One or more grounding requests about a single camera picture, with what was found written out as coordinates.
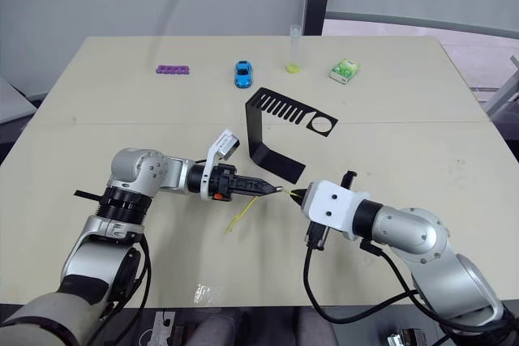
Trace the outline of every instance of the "purple toy block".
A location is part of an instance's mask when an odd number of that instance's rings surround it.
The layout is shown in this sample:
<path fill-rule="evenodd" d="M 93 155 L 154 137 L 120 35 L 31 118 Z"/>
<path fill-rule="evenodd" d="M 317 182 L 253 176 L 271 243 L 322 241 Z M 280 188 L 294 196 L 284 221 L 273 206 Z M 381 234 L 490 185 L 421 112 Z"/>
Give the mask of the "purple toy block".
<path fill-rule="evenodd" d="M 189 75 L 189 66 L 159 65 L 155 72 L 159 75 Z"/>

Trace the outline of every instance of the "cable connector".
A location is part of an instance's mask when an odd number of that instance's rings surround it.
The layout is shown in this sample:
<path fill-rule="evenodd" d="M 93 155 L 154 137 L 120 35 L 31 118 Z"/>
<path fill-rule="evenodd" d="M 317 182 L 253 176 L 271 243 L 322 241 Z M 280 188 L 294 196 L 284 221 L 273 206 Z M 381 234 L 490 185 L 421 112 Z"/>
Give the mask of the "cable connector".
<path fill-rule="evenodd" d="M 382 253 L 384 252 L 378 246 L 371 244 L 371 241 L 368 241 L 367 239 L 363 239 L 360 242 L 360 248 L 364 251 L 367 251 L 368 253 L 376 255 L 377 257 L 380 257 L 382 255 Z"/>
<path fill-rule="evenodd" d="M 310 249 L 324 250 L 324 243 L 328 237 L 330 228 L 324 224 L 310 222 L 305 241 Z"/>

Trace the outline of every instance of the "table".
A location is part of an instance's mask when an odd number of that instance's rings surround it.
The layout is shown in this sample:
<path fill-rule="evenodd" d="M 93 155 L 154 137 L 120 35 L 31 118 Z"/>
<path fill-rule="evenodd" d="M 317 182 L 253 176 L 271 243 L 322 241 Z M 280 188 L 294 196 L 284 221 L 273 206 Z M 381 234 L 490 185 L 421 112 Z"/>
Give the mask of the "table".
<path fill-rule="evenodd" d="M 519 297 L 519 167 L 438 41 L 303 37 L 300 47 L 302 71 L 289 75 L 288 37 L 88 38 L 0 167 L 0 301 L 24 303 L 57 288 L 96 209 L 72 193 L 102 193 L 119 149 L 202 159 L 224 128 L 242 140 L 228 161 L 240 174 L 293 189 L 355 170 L 354 189 L 433 211 L 500 298 Z M 328 78 L 343 57 L 361 64 L 347 85 Z M 252 88 L 233 85 L 240 59 L 254 67 Z M 158 64 L 188 65 L 191 73 L 157 75 Z M 265 143 L 307 165 L 296 186 L 248 157 L 244 103 L 259 87 L 339 120 L 325 138 L 264 115 Z M 309 305 L 308 221 L 286 194 L 275 194 L 224 234 L 248 200 L 154 199 L 145 221 L 148 306 Z M 339 233 L 314 256 L 310 279 L 323 305 L 374 304 L 401 291 L 382 260 Z"/>

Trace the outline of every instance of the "black bent sheet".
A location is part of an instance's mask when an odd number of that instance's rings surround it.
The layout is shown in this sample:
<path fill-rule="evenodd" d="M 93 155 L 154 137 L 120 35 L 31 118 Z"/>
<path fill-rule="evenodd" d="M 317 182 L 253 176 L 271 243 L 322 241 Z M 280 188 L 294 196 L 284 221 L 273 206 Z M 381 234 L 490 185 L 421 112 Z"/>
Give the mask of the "black bent sheet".
<path fill-rule="evenodd" d="M 269 172 L 295 184 L 306 165 L 269 149 L 263 143 L 262 111 L 282 117 L 296 125 L 301 123 L 306 114 L 315 113 L 308 122 L 307 129 L 324 137 L 328 137 L 332 132 L 333 127 L 337 124 L 337 119 L 267 88 L 260 88 L 245 104 L 247 137 L 251 159 L 261 168 L 267 169 Z M 312 125 L 312 122 L 317 118 L 328 119 L 331 124 L 330 129 L 326 131 L 317 130 Z"/>

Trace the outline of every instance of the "gray cloth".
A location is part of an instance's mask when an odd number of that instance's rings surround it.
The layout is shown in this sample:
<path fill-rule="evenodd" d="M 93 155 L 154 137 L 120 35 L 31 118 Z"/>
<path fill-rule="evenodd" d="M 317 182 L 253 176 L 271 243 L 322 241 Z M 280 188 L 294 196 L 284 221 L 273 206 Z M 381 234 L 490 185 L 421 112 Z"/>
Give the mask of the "gray cloth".
<path fill-rule="evenodd" d="M 332 324 L 322 319 L 312 307 L 301 307 L 296 330 L 297 346 L 338 346 Z"/>
<path fill-rule="evenodd" d="M 219 314 L 208 316 L 197 328 L 186 346 L 233 346 L 242 313 L 224 308 Z"/>

